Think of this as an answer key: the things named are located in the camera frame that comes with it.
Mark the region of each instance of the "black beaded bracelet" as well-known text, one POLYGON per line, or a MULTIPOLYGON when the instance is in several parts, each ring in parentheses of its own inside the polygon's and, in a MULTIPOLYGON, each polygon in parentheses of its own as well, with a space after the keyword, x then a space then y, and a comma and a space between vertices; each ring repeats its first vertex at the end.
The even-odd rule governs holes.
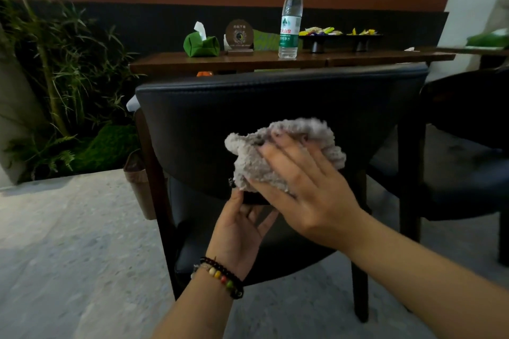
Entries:
POLYGON ((225 266, 219 264, 217 261, 210 259, 206 256, 200 258, 200 263, 201 264, 206 263, 214 267, 216 270, 221 272, 221 274, 223 274, 229 280, 232 281, 234 288, 230 296, 232 296, 233 299, 235 300, 240 299, 244 295, 244 286, 242 284, 242 280, 236 277, 232 272, 228 271, 225 266))

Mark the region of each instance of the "bracelet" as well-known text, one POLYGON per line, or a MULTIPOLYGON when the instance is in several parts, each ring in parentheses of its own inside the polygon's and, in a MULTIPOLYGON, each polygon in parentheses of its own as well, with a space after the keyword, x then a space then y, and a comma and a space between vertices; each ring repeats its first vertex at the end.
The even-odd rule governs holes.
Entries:
POLYGON ((230 292, 232 299, 240 299, 244 295, 244 287, 238 277, 232 272, 228 271, 223 265, 217 263, 215 260, 209 259, 208 257, 200 258, 200 264, 194 265, 191 279, 194 277, 194 273, 199 269, 206 269, 214 278, 219 279, 221 283, 226 286, 226 289, 230 292))

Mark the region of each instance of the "water bottle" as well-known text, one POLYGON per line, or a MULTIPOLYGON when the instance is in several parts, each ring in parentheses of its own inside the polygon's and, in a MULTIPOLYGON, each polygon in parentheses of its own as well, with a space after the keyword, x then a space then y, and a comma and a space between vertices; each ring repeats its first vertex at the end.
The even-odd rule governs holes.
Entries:
POLYGON ((295 59, 297 57, 301 17, 302 0, 285 0, 279 35, 280 58, 295 59))

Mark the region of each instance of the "fluffy rag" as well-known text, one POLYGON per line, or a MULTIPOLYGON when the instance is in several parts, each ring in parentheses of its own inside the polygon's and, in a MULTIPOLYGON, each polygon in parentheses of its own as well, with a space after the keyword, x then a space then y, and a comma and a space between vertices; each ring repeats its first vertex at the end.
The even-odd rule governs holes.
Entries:
POLYGON ((287 183, 271 169, 256 149, 256 146, 262 145, 264 141, 271 140, 272 130, 284 130, 296 139, 307 135, 310 141, 319 143, 322 153, 336 169, 339 170, 345 166, 346 154, 341 151, 339 146, 335 145, 334 133, 326 122, 316 118, 298 118, 272 122, 268 127, 259 129, 256 133, 247 136, 231 133, 226 137, 226 149, 238 156, 233 173, 233 180, 238 188, 257 192, 246 180, 246 178, 249 178, 268 182, 276 188, 291 193, 287 183))

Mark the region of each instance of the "floor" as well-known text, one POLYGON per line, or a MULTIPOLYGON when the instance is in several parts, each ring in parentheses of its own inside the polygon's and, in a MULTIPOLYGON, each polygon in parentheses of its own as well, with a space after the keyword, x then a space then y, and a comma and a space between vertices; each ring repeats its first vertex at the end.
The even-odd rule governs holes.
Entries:
MULTIPOLYGON (((398 201, 368 183, 369 205, 396 227, 398 201)), ((505 287, 498 215, 423 224, 423 244, 505 287)), ((122 171, 0 191, 2 339, 148 338, 173 302, 155 221, 122 171)), ((350 263, 336 253, 293 276, 246 289, 225 338, 433 338, 370 281, 370 320, 352 307, 350 263)))

